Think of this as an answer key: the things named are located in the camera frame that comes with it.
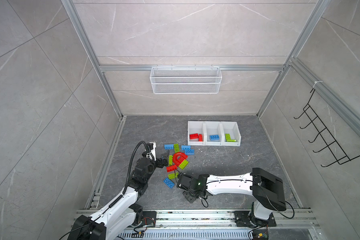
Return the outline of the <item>white three-compartment bin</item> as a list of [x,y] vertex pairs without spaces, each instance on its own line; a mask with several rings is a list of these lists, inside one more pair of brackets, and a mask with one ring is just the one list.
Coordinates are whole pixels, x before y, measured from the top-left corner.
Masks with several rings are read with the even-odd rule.
[[[190,140],[190,134],[202,134],[203,141]],[[225,134],[230,134],[231,139],[235,139],[237,142],[226,142]],[[220,141],[210,141],[210,135],[219,135]],[[188,145],[239,147],[241,140],[242,137],[237,122],[188,121]]]

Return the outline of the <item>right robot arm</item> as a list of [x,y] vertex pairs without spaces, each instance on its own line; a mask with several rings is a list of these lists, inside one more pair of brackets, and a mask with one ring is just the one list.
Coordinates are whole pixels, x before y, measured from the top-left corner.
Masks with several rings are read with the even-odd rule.
[[200,199],[208,207],[207,198],[220,194],[242,194],[254,197],[249,212],[235,214],[238,227],[266,227],[273,212],[282,213],[287,209],[283,180],[261,169],[253,168],[251,173],[237,176],[199,175],[194,178],[179,173],[177,187],[184,190],[188,202]]

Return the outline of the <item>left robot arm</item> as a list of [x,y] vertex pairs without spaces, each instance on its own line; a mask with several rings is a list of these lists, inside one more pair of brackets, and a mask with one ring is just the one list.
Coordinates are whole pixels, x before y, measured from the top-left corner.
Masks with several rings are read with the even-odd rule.
[[156,143],[140,141],[133,150],[122,190],[104,207],[86,217],[78,217],[60,239],[114,240],[125,228],[137,226],[143,219],[143,207],[136,202],[148,188],[157,168],[169,166],[170,151],[156,157]]

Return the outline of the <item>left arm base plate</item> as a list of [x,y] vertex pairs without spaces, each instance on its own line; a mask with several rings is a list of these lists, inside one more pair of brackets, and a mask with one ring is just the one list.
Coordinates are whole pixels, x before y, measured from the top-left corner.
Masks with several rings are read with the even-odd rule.
[[131,224],[132,227],[155,227],[156,226],[156,219],[157,219],[157,212],[156,211],[142,211],[136,213],[136,217],[134,222]]

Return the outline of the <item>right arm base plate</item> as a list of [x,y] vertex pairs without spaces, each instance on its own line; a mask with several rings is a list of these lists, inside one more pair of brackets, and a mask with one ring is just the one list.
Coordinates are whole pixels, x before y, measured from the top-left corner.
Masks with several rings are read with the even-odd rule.
[[234,211],[235,223],[237,227],[258,228],[258,227],[276,227],[276,221],[273,213],[268,219],[262,220],[254,216],[251,211]]

